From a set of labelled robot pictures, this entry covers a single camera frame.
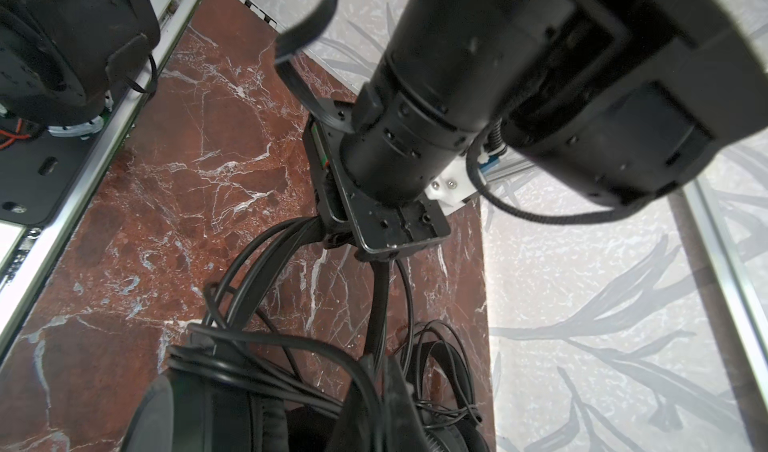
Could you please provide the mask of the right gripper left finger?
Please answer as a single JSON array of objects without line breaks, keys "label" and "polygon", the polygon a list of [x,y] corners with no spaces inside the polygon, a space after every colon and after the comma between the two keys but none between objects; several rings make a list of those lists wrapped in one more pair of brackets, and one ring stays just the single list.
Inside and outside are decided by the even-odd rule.
[{"label": "right gripper left finger", "polygon": [[377,434],[378,420],[372,420],[363,393],[352,383],[338,418],[339,451],[382,451],[383,436]]}]

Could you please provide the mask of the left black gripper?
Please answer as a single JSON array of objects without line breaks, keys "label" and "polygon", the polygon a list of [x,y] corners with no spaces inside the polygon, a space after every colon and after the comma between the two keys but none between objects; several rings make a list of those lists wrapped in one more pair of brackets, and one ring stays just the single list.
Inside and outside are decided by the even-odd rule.
[{"label": "left black gripper", "polygon": [[320,100],[304,129],[316,208],[329,248],[349,243],[363,262],[404,258],[451,234],[426,188],[452,159],[449,129],[397,100],[366,130],[353,104]]}]

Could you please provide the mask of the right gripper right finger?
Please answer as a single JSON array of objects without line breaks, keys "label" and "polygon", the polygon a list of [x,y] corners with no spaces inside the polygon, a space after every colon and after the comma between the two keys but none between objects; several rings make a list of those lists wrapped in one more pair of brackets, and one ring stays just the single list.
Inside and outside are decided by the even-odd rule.
[{"label": "right gripper right finger", "polygon": [[386,451],[427,452],[428,441],[398,360],[387,357],[382,372]]}]

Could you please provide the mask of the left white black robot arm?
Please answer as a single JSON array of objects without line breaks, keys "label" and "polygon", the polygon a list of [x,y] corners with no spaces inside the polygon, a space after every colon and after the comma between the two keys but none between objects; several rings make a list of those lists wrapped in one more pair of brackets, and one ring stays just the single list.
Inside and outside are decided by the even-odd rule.
[{"label": "left white black robot arm", "polygon": [[352,103],[304,132],[321,241],[391,261],[450,233],[428,187],[498,134],[596,205],[496,206],[550,225],[624,219],[767,125],[767,76],[714,0],[409,0]]}]

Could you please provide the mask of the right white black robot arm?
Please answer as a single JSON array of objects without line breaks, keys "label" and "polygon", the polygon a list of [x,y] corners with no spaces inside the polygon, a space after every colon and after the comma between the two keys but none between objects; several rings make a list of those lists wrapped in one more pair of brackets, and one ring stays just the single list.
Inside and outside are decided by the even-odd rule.
[{"label": "right white black robot arm", "polygon": [[[190,326],[191,343],[172,349],[168,369],[147,391],[128,427],[127,451],[289,451],[313,426],[328,451],[427,449],[405,377],[384,353],[387,279],[401,246],[374,251],[362,223],[369,199],[384,207],[387,230],[404,226],[393,213],[415,206],[422,147],[410,144],[404,173],[386,178],[385,163],[405,130],[401,107],[369,90],[355,103],[318,99],[294,69],[293,58],[335,7],[336,0],[321,0],[277,38],[277,73],[310,111],[304,144],[318,214],[263,232],[203,290],[205,317]],[[6,83],[9,106],[28,121],[71,125],[94,114],[112,85],[128,82],[159,40],[149,0],[1,0],[1,70],[41,91],[26,106],[20,88]],[[294,253],[314,243],[357,245],[373,269],[359,361],[315,339],[248,329]]]}]

